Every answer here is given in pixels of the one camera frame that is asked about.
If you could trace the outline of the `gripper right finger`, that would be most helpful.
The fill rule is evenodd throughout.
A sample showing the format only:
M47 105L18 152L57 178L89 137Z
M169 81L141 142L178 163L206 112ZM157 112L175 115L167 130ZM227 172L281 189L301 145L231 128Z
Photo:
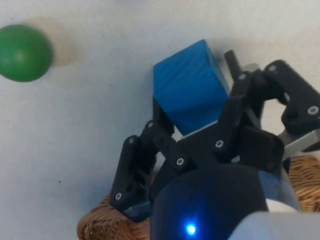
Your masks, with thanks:
M233 50L224 54L233 79L228 99L216 124L212 151L231 156L248 150L290 156L320 143L320 94L283 60L263 70L244 71ZM278 100L284 131L262 130L264 104Z

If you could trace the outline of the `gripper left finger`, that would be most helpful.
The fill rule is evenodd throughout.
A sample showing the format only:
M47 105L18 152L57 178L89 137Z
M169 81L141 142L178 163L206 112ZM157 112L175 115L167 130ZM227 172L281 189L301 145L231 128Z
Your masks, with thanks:
M191 158L173 139L173 133L172 121L153 99L152 120L139 136L129 136L122 146L110 194L110 204L120 213L151 212L151 184L158 153L176 175L194 168Z

